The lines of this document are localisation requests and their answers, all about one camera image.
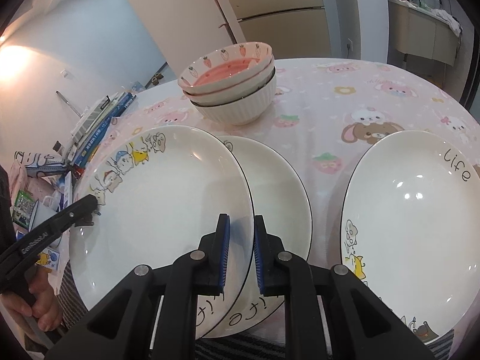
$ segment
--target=pink tablecloth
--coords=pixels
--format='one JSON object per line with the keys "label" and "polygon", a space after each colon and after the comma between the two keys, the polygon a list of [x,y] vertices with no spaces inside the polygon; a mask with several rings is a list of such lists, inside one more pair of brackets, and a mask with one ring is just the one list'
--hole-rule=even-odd
{"label": "pink tablecloth", "polygon": [[[340,262],[340,214],[351,173],[382,134],[431,131],[455,145],[472,164],[480,163],[477,122],[457,101],[413,74],[385,64],[339,59],[279,60],[275,65],[274,104],[244,127],[203,119],[174,82],[140,93],[137,110],[110,127],[87,172],[108,154],[109,147],[154,126],[183,124],[214,135],[253,138],[284,156],[301,177],[313,212],[309,262],[330,267]],[[355,136],[356,124],[369,125],[371,135]],[[452,350],[479,306],[477,297],[455,327]],[[250,331],[284,341],[283,310]]]}

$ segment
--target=plate rim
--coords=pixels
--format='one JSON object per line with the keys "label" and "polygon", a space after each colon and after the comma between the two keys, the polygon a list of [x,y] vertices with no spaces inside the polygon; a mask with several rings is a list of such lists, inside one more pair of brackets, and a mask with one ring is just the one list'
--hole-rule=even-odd
{"label": "plate rim", "polygon": [[[307,203],[308,203],[308,208],[309,208],[309,213],[310,213],[310,244],[309,244],[309,247],[308,247],[308,252],[307,252],[307,257],[305,258],[305,261],[308,261],[308,258],[310,257],[310,252],[311,252],[311,245],[313,244],[314,242],[314,219],[313,219],[313,214],[312,214],[312,211],[311,211],[311,203],[310,203],[310,199],[308,197],[308,193],[307,193],[307,190],[305,188],[305,185],[302,181],[302,179],[300,178],[299,174],[297,173],[297,171],[295,170],[295,168],[292,166],[292,164],[284,157],[282,156],[279,152],[277,152],[275,149],[271,148],[270,146],[266,145],[265,143],[263,142],[260,142],[256,139],[252,139],[252,138],[248,138],[248,137],[241,137],[239,135],[219,135],[217,138],[220,140],[220,142],[223,143],[223,141],[220,139],[220,138],[230,138],[230,137],[235,137],[235,139],[240,139],[240,140],[253,140],[254,142],[266,147],[267,149],[273,151],[274,154],[276,154],[277,156],[279,156],[281,159],[283,159],[286,164],[294,171],[294,173],[296,174],[298,180],[300,181],[300,184],[303,188],[303,191],[305,192],[305,196],[307,198]],[[249,271],[247,273],[247,277],[248,277],[248,274],[250,273],[250,269],[251,269],[251,262],[250,262],[250,266],[249,266]],[[240,292],[238,294],[238,297],[237,299],[235,300],[235,303],[237,302],[238,298],[240,297],[240,295],[242,294],[242,292]],[[272,310],[272,312],[270,312],[265,318],[263,318],[262,320],[258,321],[257,323],[253,324],[252,326],[249,326],[243,330],[241,330],[240,332],[238,333],[242,333],[244,332],[245,330],[248,330],[248,329],[251,329],[255,326],[257,326],[258,324],[262,323],[263,321],[265,321],[268,317],[270,317],[275,311],[277,311],[283,304],[285,303],[285,300],[283,300],[277,307],[275,307],[275,309]],[[209,334],[210,332],[212,332],[227,316],[227,314],[230,312],[230,310],[225,314],[225,316],[219,321],[219,323],[217,323],[208,333],[206,333],[205,335]]]}
{"label": "plate rim", "polygon": [[[228,152],[229,156],[234,159],[235,164],[237,165],[238,169],[239,169],[240,172],[241,172],[241,175],[243,176],[243,181],[244,181],[245,185],[247,186],[247,190],[248,190],[249,197],[250,197],[250,206],[251,206],[251,213],[252,213],[252,218],[253,218],[253,222],[251,223],[251,227],[250,227],[251,230],[252,230],[252,245],[251,245],[251,252],[250,252],[250,263],[248,264],[248,269],[247,269],[246,275],[245,275],[245,277],[244,277],[244,279],[243,279],[243,282],[242,282],[242,284],[241,284],[240,290],[239,290],[238,294],[237,294],[236,297],[235,297],[235,300],[232,302],[232,304],[230,305],[230,307],[228,308],[228,310],[225,312],[225,314],[223,315],[223,317],[220,318],[220,320],[218,321],[218,323],[216,323],[216,324],[214,325],[214,327],[215,327],[215,326],[217,326],[217,325],[227,316],[227,314],[228,314],[228,313],[230,312],[230,310],[233,308],[233,305],[237,302],[237,300],[238,300],[240,294],[242,293],[243,288],[245,287],[245,284],[246,284],[246,282],[247,282],[248,273],[249,273],[250,266],[251,266],[251,261],[252,261],[253,256],[254,256],[254,242],[253,242],[254,236],[255,236],[255,222],[254,222],[254,221],[255,221],[255,211],[254,211],[254,201],[253,201],[253,198],[252,198],[252,196],[251,196],[251,190],[250,190],[250,186],[249,186],[249,184],[248,184],[247,178],[246,178],[246,176],[245,176],[245,172],[243,171],[240,163],[239,163],[238,160],[235,158],[235,156],[232,154],[232,152],[228,149],[228,147],[226,147],[225,144],[224,144],[220,139],[218,139],[217,137],[215,137],[215,135],[211,134],[211,133],[208,132],[208,131],[202,130],[201,128],[198,128],[198,127],[192,127],[192,126],[186,126],[186,125],[155,126],[155,127],[148,128],[147,130],[144,130],[144,131],[139,132],[137,135],[135,135],[134,137],[129,138],[128,140],[136,139],[136,138],[138,138],[139,136],[145,135],[146,133],[149,133],[149,132],[152,132],[152,131],[157,131],[157,130],[171,130],[172,128],[173,128],[173,129],[180,128],[181,130],[189,130],[189,131],[199,131],[199,132],[202,133],[202,134],[205,133],[205,134],[210,135],[211,137],[215,138],[215,139],[221,144],[221,146],[222,146],[223,148],[225,148],[225,150],[226,150],[226,152]],[[114,152],[114,151],[117,150],[118,148],[122,147],[122,146],[125,144],[125,142],[122,142],[121,144],[116,145],[114,149],[113,149],[113,148],[109,148],[109,149],[110,149],[109,152]],[[106,161],[105,159],[102,160],[102,161],[96,166],[96,168],[92,170],[92,173],[91,173],[91,175],[90,175],[90,178],[97,172],[97,170],[98,170],[102,165],[105,164],[105,161]],[[86,186],[86,185],[87,185],[87,183],[86,183],[87,180],[79,180],[79,181],[80,181],[80,182],[81,182],[81,181],[84,181],[85,187],[84,187],[83,185],[80,185],[81,188],[78,190],[78,192],[77,192],[77,194],[76,194],[77,197],[80,196],[80,192],[83,192],[84,190],[87,190],[87,189],[88,189],[87,186]],[[69,246],[69,254],[70,254],[70,245],[71,245],[71,243],[73,243],[73,237],[69,237],[69,245],[68,245],[68,246]],[[75,275],[74,275],[74,269],[73,269],[73,268],[72,268],[71,274],[72,274],[72,277],[73,277],[73,282],[75,283],[75,287],[77,287],[77,284],[76,284],[76,282],[75,282],[75,277],[74,277]],[[204,336],[207,335],[209,332],[211,332],[211,331],[213,330],[213,328],[211,328],[210,330],[208,330],[206,333],[204,333],[203,335],[201,335],[201,336],[198,337],[198,338],[204,337]]]}
{"label": "plate rim", "polygon": [[[447,139],[444,139],[442,138],[440,135],[437,135],[437,134],[434,134],[432,132],[429,132],[429,131],[424,131],[424,130],[402,130],[402,131],[397,131],[397,132],[394,132],[393,134],[390,134],[390,135],[387,135],[386,137],[380,139],[378,142],[374,143],[373,145],[371,145],[369,148],[367,148],[367,150],[364,152],[364,154],[361,156],[361,158],[358,160],[357,164],[355,165],[355,168],[353,169],[352,171],[352,174],[349,178],[349,183],[347,185],[347,188],[345,190],[345,194],[344,194],[344,197],[343,197],[343,202],[342,202],[342,212],[341,212],[341,215],[340,215],[340,231],[339,231],[339,237],[338,237],[338,241],[339,241],[339,247],[340,247],[340,264],[344,265],[343,263],[343,260],[344,260],[344,257],[343,257],[343,248],[342,248],[342,224],[343,224],[343,213],[344,213],[344,208],[345,208],[345,200],[347,199],[347,195],[348,195],[348,192],[349,192],[349,189],[350,189],[350,184],[351,184],[351,181],[352,181],[352,178],[355,174],[355,171],[357,170],[358,166],[360,165],[360,163],[362,162],[363,158],[367,155],[367,153],[373,149],[375,146],[378,145],[378,143],[380,143],[381,141],[383,141],[384,139],[388,139],[389,137],[392,137],[393,135],[398,135],[398,134],[406,134],[406,133],[409,133],[411,134],[412,132],[414,133],[420,133],[420,134],[424,134],[424,135],[430,135],[430,136],[433,136],[433,137],[436,137],[440,140],[442,140],[444,143],[448,143],[450,146],[454,147],[462,156],[465,157],[465,159],[467,158],[467,156],[465,156],[463,154],[463,152],[461,150],[459,150],[455,145],[453,145],[449,140]],[[450,330],[454,329],[454,327],[461,321],[462,317],[455,323],[454,326],[452,326],[450,328]],[[427,342],[424,342],[423,344],[424,345],[429,345],[429,344],[432,344],[433,342],[441,339],[444,335],[439,335],[438,337],[434,338],[433,340],[430,340],[430,341],[427,341]]]}

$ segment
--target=white plate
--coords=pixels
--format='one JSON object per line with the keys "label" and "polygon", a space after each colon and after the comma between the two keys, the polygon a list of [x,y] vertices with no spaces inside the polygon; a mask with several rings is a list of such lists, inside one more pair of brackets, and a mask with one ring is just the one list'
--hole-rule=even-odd
{"label": "white plate", "polygon": [[424,343],[452,329],[478,293],[479,202],[465,156],[424,131],[383,138],[350,180],[342,261]]}
{"label": "white plate", "polygon": [[95,193],[104,204],[94,226],[70,233],[71,270],[87,309],[135,266],[167,266],[197,249],[226,213],[225,296],[199,297],[196,337],[225,316],[251,262],[254,213],[242,169],[222,142],[193,127],[153,128],[112,150],[80,188],[79,197]]}
{"label": "white plate", "polygon": [[[276,151],[256,140],[219,137],[232,150],[250,186],[257,215],[267,232],[282,238],[285,250],[307,258],[311,244],[311,210],[307,193],[290,164]],[[220,324],[206,338],[242,332],[263,321],[283,303],[283,297],[263,297],[258,290],[255,261],[247,282]]]}

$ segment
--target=blue book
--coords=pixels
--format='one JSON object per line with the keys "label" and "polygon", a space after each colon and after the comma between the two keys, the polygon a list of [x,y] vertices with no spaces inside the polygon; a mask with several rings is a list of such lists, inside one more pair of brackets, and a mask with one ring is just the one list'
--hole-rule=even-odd
{"label": "blue book", "polygon": [[73,163],[78,167],[84,167],[88,161],[88,158],[95,150],[95,148],[100,144],[107,129],[110,125],[112,117],[120,116],[128,108],[128,106],[133,102],[136,96],[132,95],[129,92],[124,93],[121,98],[118,100],[117,105],[105,116],[105,119],[100,123],[98,128],[92,132],[89,139],[85,141],[84,146],[78,150],[78,154],[74,159]]}

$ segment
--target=striped fabric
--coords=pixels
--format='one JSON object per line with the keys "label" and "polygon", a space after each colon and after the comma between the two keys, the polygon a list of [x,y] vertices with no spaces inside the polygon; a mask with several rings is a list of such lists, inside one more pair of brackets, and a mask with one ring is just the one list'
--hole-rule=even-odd
{"label": "striped fabric", "polygon": [[[63,276],[58,300],[63,307],[63,323],[71,328],[87,313],[68,262]],[[454,331],[451,330],[435,342],[427,345],[438,360],[448,359]],[[203,338],[195,343],[196,360],[279,360],[285,358],[285,347],[258,339],[246,333],[223,338]]]}

